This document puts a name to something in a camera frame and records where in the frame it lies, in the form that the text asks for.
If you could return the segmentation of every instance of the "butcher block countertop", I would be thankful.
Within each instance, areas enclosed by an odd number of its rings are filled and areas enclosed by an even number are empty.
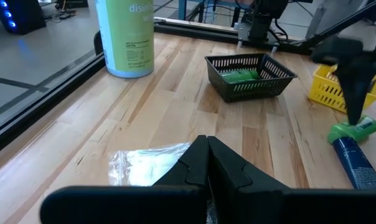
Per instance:
[[[122,79],[103,68],[0,152],[0,223],[40,223],[43,199],[61,187],[109,185],[112,152],[200,134],[292,188],[352,188],[326,141],[345,115],[307,99],[317,67],[307,57],[274,55],[298,75],[280,96],[227,104],[204,57],[259,51],[166,34],[155,34],[155,48],[152,74]],[[376,119],[376,102],[366,114]],[[376,133],[360,146],[376,170]]]

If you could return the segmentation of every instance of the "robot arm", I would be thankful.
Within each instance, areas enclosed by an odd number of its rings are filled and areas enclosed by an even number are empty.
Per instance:
[[[338,64],[334,75],[343,91],[348,120],[350,124],[357,124],[376,75],[376,47],[371,52],[364,51],[360,40],[333,36],[318,45],[311,60],[326,65]]]

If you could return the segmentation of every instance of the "clear plastic bag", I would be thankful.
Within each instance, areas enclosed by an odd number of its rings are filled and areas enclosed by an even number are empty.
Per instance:
[[[190,143],[156,149],[117,151],[111,155],[108,177],[111,185],[151,186],[178,161]]]

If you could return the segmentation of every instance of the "black cable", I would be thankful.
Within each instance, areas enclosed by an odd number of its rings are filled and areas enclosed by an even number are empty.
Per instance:
[[[242,10],[244,10],[244,11],[248,11],[248,10],[249,10],[249,9],[245,9],[244,7],[242,7],[242,6],[239,4],[238,0],[235,0],[235,3],[237,4],[238,8],[240,8],[240,9],[242,9]]]
[[[283,35],[285,35],[285,37],[286,37],[286,41],[289,41],[288,33],[287,33],[284,29],[282,29],[282,27],[278,24],[278,20],[277,20],[277,19],[275,19],[275,26],[276,26],[280,31],[282,31]]]
[[[217,0],[214,0],[213,2],[213,12],[215,12],[215,7],[217,6]]]
[[[216,6],[216,7],[220,7],[220,8],[224,8],[224,9],[228,9],[229,11],[234,11],[233,9],[230,9],[230,8],[228,8],[228,7],[225,7],[225,6]],[[186,19],[189,17],[189,16],[191,16],[192,14],[193,14],[193,12],[194,12],[194,9],[191,11],[191,13],[186,17]]]
[[[311,17],[314,17],[314,15],[310,12],[310,11],[308,11],[308,9],[306,9],[302,4],[300,4],[300,2],[297,2],[297,1],[290,1],[290,2],[288,2],[288,3],[296,3],[296,4],[298,4],[300,7],[302,7]]]
[[[273,37],[275,37],[276,41],[278,41],[278,43],[281,44],[281,40],[280,40],[280,38],[275,34],[275,32],[274,32],[271,28],[268,30],[268,32],[270,32],[270,34],[271,34]]]
[[[228,7],[225,7],[225,6],[216,6],[216,7],[221,7],[221,8],[224,8],[224,9],[228,9],[228,10],[234,11],[233,9],[230,9]]]
[[[196,13],[196,12],[199,10],[199,6],[200,6],[201,4],[205,4],[205,1],[206,1],[206,0],[203,0],[202,2],[200,2],[199,4],[197,4],[197,5],[191,10],[191,12],[188,14],[188,16],[186,16],[185,20],[186,20],[188,17],[192,16],[194,13]]]
[[[60,23],[60,22],[62,22],[62,19],[60,17],[64,14],[68,14],[68,15],[70,15],[70,17],[73,17],[73,16],[77,15],[77,11],[76,10],[60,11],[60,12],[56,12],[54,14],[50,14],[48,16],[43,16],[43,18],[46,22]]]

